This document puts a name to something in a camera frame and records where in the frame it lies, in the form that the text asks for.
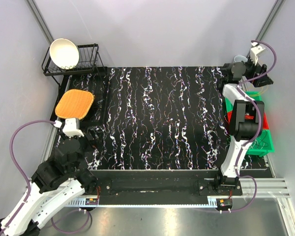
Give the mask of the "white mug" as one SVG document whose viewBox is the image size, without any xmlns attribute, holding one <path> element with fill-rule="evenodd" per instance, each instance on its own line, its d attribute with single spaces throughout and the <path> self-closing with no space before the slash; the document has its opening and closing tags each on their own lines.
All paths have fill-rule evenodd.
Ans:
<svg viewBox="0 0 295 236">
<path fill-rule="evenodd" d="M 234 57 L 234 62 L 244 62 L 244 63 L 246 63 L 246 62 L 248 62 L 248 58 L 243 56 L 243 55 L 236 55 Z"/>
</svg>

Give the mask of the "orange woven basket tray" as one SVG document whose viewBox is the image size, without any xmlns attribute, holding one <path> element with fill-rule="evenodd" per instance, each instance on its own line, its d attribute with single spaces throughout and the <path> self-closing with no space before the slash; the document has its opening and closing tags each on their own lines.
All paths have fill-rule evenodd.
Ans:
<svg viewBox="0 0 295 236">
<path fill-rule="evenodd" d="M 70 89 L 63 94 L 56 105 L 55 114 L 62 119 L 82 120 L 87 116 L 94 99 L 95 96 L 89 91 Z"/>
</svg>

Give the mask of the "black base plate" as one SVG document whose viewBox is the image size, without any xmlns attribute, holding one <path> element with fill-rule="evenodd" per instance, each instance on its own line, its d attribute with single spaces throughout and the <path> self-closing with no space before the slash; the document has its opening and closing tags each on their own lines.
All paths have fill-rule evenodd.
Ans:
<svg viewBox="0 0 295 236">
<path fill-rule="evenodd" d="M 100 206 L 156 206 L 166 207 L 208 204 L 208 197 L 218 198 L 242 196 L 244 182 L 249 176 L 269 179 L 273 175 L 269 169 L 241 170 L 239 187 L 232 192 L 219 194 L 213 189 L 218 170 L 99 170 L 92 171 L 97 177 L 97 187 L 87 198 L 99 197 Z"/>
</svg>

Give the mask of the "white bowl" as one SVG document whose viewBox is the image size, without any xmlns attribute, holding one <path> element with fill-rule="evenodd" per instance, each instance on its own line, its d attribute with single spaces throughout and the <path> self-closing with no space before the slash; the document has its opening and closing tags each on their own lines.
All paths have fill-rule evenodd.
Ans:
<svg viewBox="0 0 295 236">
<path fill-rule="evenodd" d="M 54 40 L 50 45 L 49 53 L 53 63 L 61 69 L 73 69 L 79 62 L 79 50 L 68 39 Z"/>
</svg>

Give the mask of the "red bin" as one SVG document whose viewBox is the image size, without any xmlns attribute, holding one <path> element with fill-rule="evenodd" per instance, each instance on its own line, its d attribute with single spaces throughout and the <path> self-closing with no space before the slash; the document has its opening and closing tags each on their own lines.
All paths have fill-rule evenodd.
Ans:
<svg viewBox="0 0 295 236">
<path fill-rule="evenodd" d="M 230 123 L 231 116 L 232 116 L 232 111 L 227 112 L 227 122 L 228 123 Z M 264 118 L 263 118 L 263 129 L 264 130 L 269 130 L 269 125 L 268 125 L 268 122 L 267 122 L 266 114 L 264 114 Z"/>
</svg>

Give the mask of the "aluminium frame rail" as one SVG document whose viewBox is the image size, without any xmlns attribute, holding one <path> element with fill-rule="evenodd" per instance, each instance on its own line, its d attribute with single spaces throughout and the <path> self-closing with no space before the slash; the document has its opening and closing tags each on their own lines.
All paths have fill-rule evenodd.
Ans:
<svg viewBox="0 0 295 236">
<path fill-rule="evenodd" d="M 69 218 L 62 232 L 74 236 L 295 236 L 295 210 L 282 178 L 244 175 L 232 190 L 209 190 L 200 176 L 155 174 L 102 177 L 85 194 L 74 181 L 45 193 L 33 211 L 40 229 L 65 207 L 87 208 L 92 222 L 79 229 Z"/>
</svg>

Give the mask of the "green bin far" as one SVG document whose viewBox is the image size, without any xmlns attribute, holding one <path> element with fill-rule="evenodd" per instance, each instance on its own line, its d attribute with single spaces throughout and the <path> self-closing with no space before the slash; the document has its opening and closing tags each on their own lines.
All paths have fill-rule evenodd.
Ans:
<svg viewBox="0 0 295 236">
<path fill-rule="evenodd" d="M 262 101 L 262 96 L 257 91 L 246 91 L 245 93 L 256 101 Z M 225 104 L 227 113 L 233 110 L 233 105 L 229 99 L 225 98 Z"/>
</svg>

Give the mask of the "black tray under basket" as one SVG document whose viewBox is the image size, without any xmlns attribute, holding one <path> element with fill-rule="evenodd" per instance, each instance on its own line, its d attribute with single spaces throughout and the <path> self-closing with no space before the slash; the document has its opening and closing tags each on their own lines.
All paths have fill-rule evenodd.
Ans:
<svg viewBox="0 0 295 236">
<path fill-rule="evenodd" d="M 58 90 L 55 105 L 69 89 L 81 89 L 94 95 L 94 102 L 80 127 L 83 129 L 104 126 L 107 122 L 107 108 L 110 100 L 110 82 L 106 72 L 64 75 Z"/>
</svg>

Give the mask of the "green bin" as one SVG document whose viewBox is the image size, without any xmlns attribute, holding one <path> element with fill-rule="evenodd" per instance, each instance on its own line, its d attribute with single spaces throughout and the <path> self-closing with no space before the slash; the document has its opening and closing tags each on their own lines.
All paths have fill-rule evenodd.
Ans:
<svg viewBox="0 0 295 236">
<path fill-rule="evenodd" d="M 262 96 L 257 91 L 246 91 L 245 93 L 256 101 L 262 101 Z M 233 110 L 233 105 L 229 99 L 225 98 L 225 104 L 227 113 Z"/>
<path fill-rule="evenodd" d="M 247 150 L 247 155 L 263 157 L 269 153 L 275 152 L 270 130 L 263 130 Z"/>
</svg>

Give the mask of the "green bin near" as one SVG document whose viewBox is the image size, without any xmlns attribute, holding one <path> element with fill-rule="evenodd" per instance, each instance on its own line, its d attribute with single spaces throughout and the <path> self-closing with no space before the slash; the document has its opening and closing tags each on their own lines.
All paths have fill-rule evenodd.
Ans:
<svg viewBox="0 0 295 236">
<path fill-rule="evenodd" d="M 270 130 L 263 130 L 247 150 L 247 155 L 263 157 L 269 153 L 275 152 Z"/>
</svg>

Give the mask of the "black marbled mat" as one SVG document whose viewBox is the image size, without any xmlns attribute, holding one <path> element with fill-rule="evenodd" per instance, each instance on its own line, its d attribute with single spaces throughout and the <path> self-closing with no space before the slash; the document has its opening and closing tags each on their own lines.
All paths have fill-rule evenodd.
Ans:
<svg viewBox="0 0 295 236">
<path fill-rule="evenodd" d="M 217 66 L 112 67 L 90 170 L 217 169 L 230 144 Z"/>
</svg>

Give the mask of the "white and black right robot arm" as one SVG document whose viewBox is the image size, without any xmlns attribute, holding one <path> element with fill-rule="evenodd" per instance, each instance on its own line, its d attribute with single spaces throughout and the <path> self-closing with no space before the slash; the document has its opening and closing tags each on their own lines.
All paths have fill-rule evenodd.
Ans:
<svg viewBox="0 0 295 236">
<path fill-rule="evenodd" d="M 214 191 L 224 195 L 239 187 L 242 162 L 263 129 L 265 104 L 251 98 L 240 87 L 242 77 L 250 72 L 248 62 L 227 63 L 221 72 L 223 77 L 218 82 L 218 89 L 233 105 L 229 122 L 230 146 L 213 182 Z"/>
</svg>

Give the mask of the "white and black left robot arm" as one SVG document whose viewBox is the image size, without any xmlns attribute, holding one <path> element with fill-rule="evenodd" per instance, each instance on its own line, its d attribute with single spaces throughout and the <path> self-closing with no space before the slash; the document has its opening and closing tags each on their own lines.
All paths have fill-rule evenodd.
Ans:
<svg viewBox="0 0 295 236">
<path fill-rule="evenodd" d="M 7 217 L 0 219 L 0 236 L 37 236 L 72 199 L 97 191 L 97 178 L 86 162 L 86 155 L 93 151 L 89 137 L 81 130 L 65 135 L 38 166 L 23 198 Z"/>
</svg>

